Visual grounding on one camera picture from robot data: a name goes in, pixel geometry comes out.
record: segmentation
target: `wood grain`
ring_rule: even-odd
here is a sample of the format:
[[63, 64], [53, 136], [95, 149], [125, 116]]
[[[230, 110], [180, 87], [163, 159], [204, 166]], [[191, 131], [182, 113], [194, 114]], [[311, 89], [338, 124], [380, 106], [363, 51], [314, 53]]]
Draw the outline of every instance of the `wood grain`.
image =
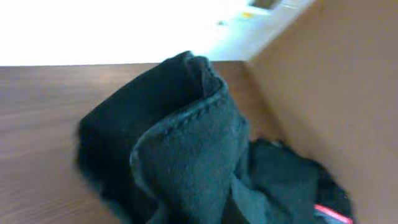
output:
[[[76, 124], [153, 66], [0, 67], [0, 223], [119, 223], [73, 166]], [[252, 137], [280, 137], [243, 64], [215, 67]]]

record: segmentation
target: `beige panel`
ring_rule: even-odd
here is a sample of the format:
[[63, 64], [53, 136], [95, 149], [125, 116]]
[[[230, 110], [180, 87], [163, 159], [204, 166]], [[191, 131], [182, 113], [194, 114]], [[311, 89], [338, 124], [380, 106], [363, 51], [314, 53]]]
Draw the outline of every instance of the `beige panel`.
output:
[[[0, 223], [119, 223], [73, 166], [76, 124], [153, 66], [0, 67]], [[251, 120], [252, 137], [279, 138], [243, 64], [216, 68]]]
[[397, 42], [397, 1], [325, 1], [250, 64], [289, 143], [336, 175], [361, 223], [398, 223]]

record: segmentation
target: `pink stripe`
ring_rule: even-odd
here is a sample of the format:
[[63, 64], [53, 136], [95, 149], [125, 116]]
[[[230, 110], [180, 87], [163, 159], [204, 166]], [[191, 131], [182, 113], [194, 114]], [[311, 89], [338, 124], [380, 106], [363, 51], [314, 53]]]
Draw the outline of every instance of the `pink stripe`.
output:
[[337, 219], [337, 220], [339, 220], [339, 221], [341, 221], [343, 223], [347, 223], [347, 224], [353, 224], [354, 223], [354, 221], [352, 219], [347, 218], [347, 217], [345, 217], [343, 215], [340, 215], [339, 213], [333, 211], [332, 209], [326, 208], [326, 207], [324, 207], [322, 205], [315, 205], [315, 209], [318, 210], [318, 211], [321, 211], [321, 212], [327, 214], [328, 216], [333, 217], [333, 218], [335, 218], [335, 219]]

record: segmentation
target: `garment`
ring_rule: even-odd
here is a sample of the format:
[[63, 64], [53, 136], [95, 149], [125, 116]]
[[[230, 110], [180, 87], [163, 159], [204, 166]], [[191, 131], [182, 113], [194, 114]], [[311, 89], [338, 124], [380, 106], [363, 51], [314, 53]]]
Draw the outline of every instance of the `garment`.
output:
[[129, 223], [334, 224], [316, 204], [352, 218], [321, 165], [249, 142], [227, 84], [190, 52], [122, 87], [78, 134], [80, 170]]

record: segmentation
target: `brown wall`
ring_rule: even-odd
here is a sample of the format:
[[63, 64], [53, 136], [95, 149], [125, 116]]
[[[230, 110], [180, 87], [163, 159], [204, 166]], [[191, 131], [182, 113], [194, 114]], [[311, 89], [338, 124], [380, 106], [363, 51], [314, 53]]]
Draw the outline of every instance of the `brown wall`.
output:
[[361, 223], [398, 223], [398, 2], [325, 1], [249, 64], [286, 138], [349, 190]]

